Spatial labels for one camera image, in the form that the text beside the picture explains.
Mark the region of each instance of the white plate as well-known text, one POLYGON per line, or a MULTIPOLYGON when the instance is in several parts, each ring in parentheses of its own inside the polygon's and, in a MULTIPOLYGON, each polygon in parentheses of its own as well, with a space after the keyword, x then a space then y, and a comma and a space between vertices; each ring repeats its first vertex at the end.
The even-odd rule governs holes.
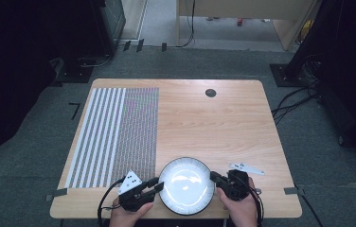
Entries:
POLYGON ((164 189, 159 193, 163 203, 179 215, 194 215, 211 202, 214 183, 210 169, 197 159, 179 158, 161 171, 159 182, 164 189))

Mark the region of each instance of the striped mat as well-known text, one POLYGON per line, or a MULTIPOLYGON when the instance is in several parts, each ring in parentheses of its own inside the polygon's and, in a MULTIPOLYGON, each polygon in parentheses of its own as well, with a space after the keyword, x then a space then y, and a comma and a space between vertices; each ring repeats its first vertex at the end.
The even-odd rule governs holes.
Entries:
POLYGON ((158 88, 94 88, 65 187, 108 187, 155 175, 158 88))

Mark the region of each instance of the black equipment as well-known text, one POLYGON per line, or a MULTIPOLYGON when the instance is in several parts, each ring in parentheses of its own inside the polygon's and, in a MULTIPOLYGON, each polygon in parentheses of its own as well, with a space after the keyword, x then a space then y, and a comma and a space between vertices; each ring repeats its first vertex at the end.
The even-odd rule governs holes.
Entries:
POLYGON ((248 174, 237 170, 229 170, 229 176, 231 177, 227 178, 215 171, 210 172, 210 180, 216 183, 216 187, 220 187, 229 199, 240 201, 246 198, 251 192, 248 183, 248 174))
POLYGON ((143 182, 141 185, 119 195, 119 204, 127 211, 136 212, 142 205, 154 201, 154 196, 164 188, 164 183, 158 183, 158 178, 153 178, 148 182, 143 182), (142 193, 148 187, 154 189, 142 193))
POLYGON ((53 48, 28 10, 0 0, 0 145, 19 129, 42 90, 56 77, 48 63, 53 48))
POLYGON ((227 174, 228 177, 224 177, 215 171, 210 171, 210 180, 216 184, 216 187, 221 188, 225 196, 232 201, 240 201, 251 195, 258 210, 258 226, 262 226, 263 203, 257 190, 249 186, 248 174, 236 169, 229 170, 227 174))
POLYGON ((356 1, 322 1, 290 63, 271 64, 277 86, 299 84, 302 67, 311 61, 319 63, 316 88, 338 129, 339 144, 356 147, 356 1))
POLYGON ((38 16, 63 60, 58 82, 87 82, 116 52, 126 19, 121 0, 48 0, 38 16))

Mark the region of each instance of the electrical wire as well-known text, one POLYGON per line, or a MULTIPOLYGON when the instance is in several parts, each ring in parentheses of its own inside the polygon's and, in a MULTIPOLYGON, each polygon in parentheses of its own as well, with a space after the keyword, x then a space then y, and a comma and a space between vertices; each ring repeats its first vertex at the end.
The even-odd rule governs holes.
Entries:
POLYGON ((196 0, 193 0, 193 5, 192 5, 192 25, 191 25, 190 37, 187 40, 186 44, 176 45, 176 47, 185 47, 185 46, 189 45, 190 43, 192 43, 192 41, 194 41, 195 29, 193 27, 193 17, 195 15, 195 4, 196 4, 196 0))
POLYGON ((309 100, 313 99, 313 98, 318 98, 319 97, 319 94, 316 92, 315 90, 315 85, 318 83, 318 79, 316 79, 314 77, 314 75, 310 74, 310 79, 314 79, 312 82, 310 82, 310 85, 308 87, 302 87, 300 89, 297 89, 295 91, 292 91, 290 93, 288 93, 287 95, 285 95, 281 101, 278 103, 277 107, 275 109, 272 110, 272 116, 273 116, 273 119, 275 120, 276 122, 276 125, 278 125, 278 123, 282 120, 282 118, 289 112, 295 110, 298 106, 308 102, 309 100), (294 104, 292 105, 289 105, 289 106, 284 106, 282 107, 283 103, 291 96, 301 92, 301 91, 304 91, 304 90, 307 90, 308 91, 308 96, 295 102, 294 104), (279 111, 285 111, 284 113, 280 114, 279 116, 276 116, 278 114, 279 111))
POLYGON ((88 67, 100 67, 100 66, 103 66, 104 64, 106 64, 108 61, 110 61, 110 59, 112 58, 112 55, 110 55, 107 60, 103 63, 100 63, 100 64, 82 64, 80 67, 82 68, 88 68, 88 67))
MULTIPOLYGON (((192 11, 192 24, 189 22, 189 17, 187 16, 187 25, 191 28, 191 30, 194 32, 193 30, 193 11, 192 11)), ((194 36, 194 33, 191 32, 191 35, 192 35, 192 39, 193 39, 193 44, 196 44, 196 40, 195 40, 195 36, 194 36)))
POLYGON ((102 224, 102 218, 101 218, 101 211, 102 211, 102 209, 103 209, 103 208, 104 208, 104 209, 107 209, 107 208, 110 208, 110 209, 117 209, 117 208, 119 207, 118 205, 117 205, 117 206, 111 206, 111 207, 102 207, 102 204, 104 203, 105 198, 107 198, 107 196, 108 196, 108 194, 110 193, 111 189, 113 189, 117 184, 123 183, 124 180, 125 180, 125 177, 123 177, 123 178, 119 179, 118 181, 114 182, 114 183, 110 186, 110 188, 107 189, 107 191, 105 192, 103 198, 101 199, 100 204, 98 205, 98 226, 99 226, 99 227, 103 227, 103 226, 102 226, 102 225, 103 225, 103 224, 102 224))
POLYGON ((311 210, 311 213, 314 215, 314 218, 317 220, 317 222, 319 223, 320 227, 323 227, 322 221, 320 221, 320 218, 317 216, 316 212, 314 211, 312 205, 309 203, 309 201, 306 199, 306 197, 304 195, 299 195, 302 200, 308 205, 309 209, 311 210))
POLYGON ((303 65, 303 71, 305 74, 305 78, 309 82, 313 82, 314 80, 317 79, 315 76, 320 68, 321 62, 320 61, 305 61, 305 64, 303 65))

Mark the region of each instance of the human hand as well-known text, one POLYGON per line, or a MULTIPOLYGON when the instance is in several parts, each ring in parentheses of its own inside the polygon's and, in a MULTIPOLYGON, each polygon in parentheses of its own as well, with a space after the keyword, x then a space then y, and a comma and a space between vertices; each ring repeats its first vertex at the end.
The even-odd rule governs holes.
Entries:
MULTIPOLYGON (((113 201, 113 206, 119 205, 119 198, 113 201)), ((134 224, 152 208, 152 202, 148 202, 136 212, 126 211, 122 206, 111 212, 109 227, 134 227, 134 224)))
MULTIPOLYGON (((249 186, 255 188, 252 178, 249 178, 249 186)), ((256 227, 258 226, 257 220, 257 207, 255 200, 251 195, 248 195, 241 201, 232 201, 226 197, 224 191, 217 187, 217 194, 219 199, 224 205, 224 209, 228 210, 232 221, 237 227, 256 227)))

